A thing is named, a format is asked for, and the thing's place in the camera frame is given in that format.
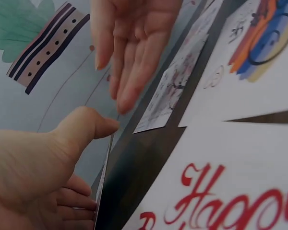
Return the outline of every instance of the hand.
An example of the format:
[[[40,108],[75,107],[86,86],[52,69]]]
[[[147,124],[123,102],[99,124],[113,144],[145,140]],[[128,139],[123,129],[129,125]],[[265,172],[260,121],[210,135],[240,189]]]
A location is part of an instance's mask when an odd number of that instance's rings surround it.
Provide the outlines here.
[[[158,67],[182,0],[91,0],[97,69],[112,56],[110,93],[118,112],[134,107]]]
[[[49,133],[0,130],[0,229],[92,230],[96,203],[72,173],[92,139],[117,129],[82,107]]]

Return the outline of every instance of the wooden table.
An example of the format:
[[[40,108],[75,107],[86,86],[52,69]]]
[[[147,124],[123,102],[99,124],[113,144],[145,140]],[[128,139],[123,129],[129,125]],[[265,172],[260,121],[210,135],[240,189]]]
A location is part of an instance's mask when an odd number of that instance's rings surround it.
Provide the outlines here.
[[[190,27],[198,18],[206,3],[202,1],[190,23],[182,33],[171,54],[157,74],[147,94],[127,125],[123,135],[112,150],[108,162],[106,183],[101,199],[97,230],[120,230],[135,211],[142,198],[158,176],[167,161],[184,128],[178,128],[179,121],[206,67],[226,18],[246,0],[224,0],[224,3],[209,31],[209,38],[194,68],[192,76],[172,116],[164,128],[132,134],[146,110],[163,72],[174,58]],[[243,122],[288,123],[288,111],[246,118]],[[98,177],[92,186],[96,191]]]

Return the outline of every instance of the striped pattern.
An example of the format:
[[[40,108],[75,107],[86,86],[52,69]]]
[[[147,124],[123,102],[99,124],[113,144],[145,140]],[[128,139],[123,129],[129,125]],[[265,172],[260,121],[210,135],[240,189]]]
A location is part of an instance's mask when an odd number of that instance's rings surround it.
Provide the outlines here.
[[[25,86],[25,92],[30,94],[45,71],[89,20],[89,14],[84,15],[65,3],[11,65],[7,75]]]

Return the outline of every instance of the paper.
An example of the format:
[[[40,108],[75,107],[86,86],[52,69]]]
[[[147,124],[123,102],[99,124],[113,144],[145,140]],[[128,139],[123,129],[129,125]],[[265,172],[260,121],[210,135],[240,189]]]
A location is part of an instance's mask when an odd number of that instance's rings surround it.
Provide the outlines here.
[[[179,59],[164,72],[134,133],[165,126],[182,95],[207,38],[206,34],[198,38],[195,44],[190,42],[192,46],[188,45],[188,52],[184,52],[184,56],[179,54]]]
[[[194,120],[133,229],[288,230],[288,126]]]
[[[288,0],[249,0],[224,26],[180,127],[288,110]]]
[[[199,3],[184,1],[160,65]],[[90,0],[0,0],[0,129],[48,132],[82,105],[117,117],[108,93],[110,66],[94,70],[90,9]],[[114,144],[135,109],[120,116]],[[107,139],[93,141],[76,165],[88,184],[100,172],[107,147]]]
[[[181,57],[186,56],[190,51],[190,48],[194,46],[203,36],[205,36],[210,27],[212,26],[216,15],[221,8],[223,0],[216,0],[211,7],[209,7],[192,25],[186,38],[184,39],[181,47],[179,48],[176,56],[172,60],[170,66],[172,66]]]
[[[204,6],[204,9],[203,9],[203,12],[214,2],[215,0],[207,0],[205,6]]]
[[[107,171],[107,166],[108,166],[108,159],[109,159],[110,152],[112,150],[113,139],[114,139],[114,134],[112,134],[110,137],[110,142],[109,142],[109,147],[108,147],[108,151],[106,154],[105,163],[104,163],[104,166],[103,166],[103,169],[101,172],[101,177],[100,177],[100,181],[99,181],[97,192],[96,192],[96,204],[97,204],[97,206],[96,206],[96,218],[95,218],[95,222],[94,222],[94,229],[96,227],[96,223],[97,223],[97,219],[98,219],[102,190],[103,190],[104,183],[105,183],[106,171]]]

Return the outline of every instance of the white card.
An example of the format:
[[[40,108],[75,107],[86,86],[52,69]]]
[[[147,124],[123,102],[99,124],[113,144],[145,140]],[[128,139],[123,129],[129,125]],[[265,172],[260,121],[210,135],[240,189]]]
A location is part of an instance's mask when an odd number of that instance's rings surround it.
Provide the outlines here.
[[[97,219],[98,219],[101,195],[102,195],[102,190],[103,190],[104,183],[105,183],[106,171],[107,171],[107,166],[108,166],[108,159],[109,159],[109,155],[110,155],[111,150],[112,150],[113,139],[114,139],[114,134],[112,134],[110,137],[110,142],[109,142],[109,147],[108,147],[107,154],[106,154],[105,163],[104,163],[104,166],[102,168],[101,177],[100,177],[100,181],[99,181],[97,192],[96,192],[97,208],[96,208],[96,219],[95,219],[95,223],[94,223],[94,229],[96,227],[96,223],[97,223]]]
[[[208,38],[204,34],[167,69],[134,133],[164,127],[171,116]]]
[[[288,230],[288,126],[193,123],[123,230]]]
[[[249,0],[228,20],[183,116],[240,119],[288,110],[288,0]]]
[[[214,2],[215,0],[207,0],[205,6],[204,6],[204,9],[203,9],[203,12]]]
[[[179,48],[177,54],[172,60],[170,66],[176,63],[181,57],[186,56],[190,51],[190,48],[194,46],[205,34],[208,33],[210,27],[212,26],[216,15],[221,8],[223,0],[216,0],[209,9],[207,9],[192,25],[190,31],[188,32],[186,38],[184,39],[181,47]]]

